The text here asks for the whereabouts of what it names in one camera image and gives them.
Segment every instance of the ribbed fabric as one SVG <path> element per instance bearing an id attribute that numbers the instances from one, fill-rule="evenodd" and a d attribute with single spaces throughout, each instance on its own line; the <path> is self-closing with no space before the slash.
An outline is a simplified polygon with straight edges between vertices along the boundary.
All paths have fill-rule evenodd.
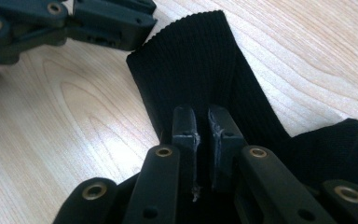
<path id="1" fill-rule="evenodd" d="M 157 134 L 168 136 L 163 143 L 171 140 L 174 108 L 188 104 L 199 122 L 199 156 L 207 156 L 208 106 L 221 105 L 249 144 L 274 150 L 303 183 L 316 187 L 327 179 L 342 178 L 358 184 L 358 121 L 347 119 L 291 138 L 239 50 L 222 11 L 172 23 L 131 54 L 127 63 Z"/>

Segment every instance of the garment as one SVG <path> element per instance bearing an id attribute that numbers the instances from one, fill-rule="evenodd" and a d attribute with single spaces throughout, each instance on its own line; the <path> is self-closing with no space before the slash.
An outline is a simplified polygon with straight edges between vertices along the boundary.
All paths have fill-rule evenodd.
<path id="1" fill-rule="evenodd" d="M 203 140 L 200 155 L 205 155 L 209 147 L 208 106 L 221 105 L 250 145 L 274 151 L 302 183 L 314 188 L 328 179 L 358 184 L 358 120 L 346 119 L 290 137 L 238 48 L 222 11 L 172 23 L 133 52 L 127 63 L 158 135 L 171 136 L 174 108 L 191 105 Z M 163 137 L 162 143 L 169 144 L 170 138 Z"/>

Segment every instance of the wooden table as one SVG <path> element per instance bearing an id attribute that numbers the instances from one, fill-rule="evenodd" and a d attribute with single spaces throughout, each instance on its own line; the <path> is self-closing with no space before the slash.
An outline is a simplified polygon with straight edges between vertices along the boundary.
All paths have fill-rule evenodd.
<path id="1" fill-rule="evenodd" d="M 358 119 L 358 1 L 156 3 L 152 35 L 223 9 L 291 135 Z M 158 139 L 128 54 L 69 40 L 0 68 L 0 223 L 49 223 L 82 181 L 120 183 L 140 170 Z"/>

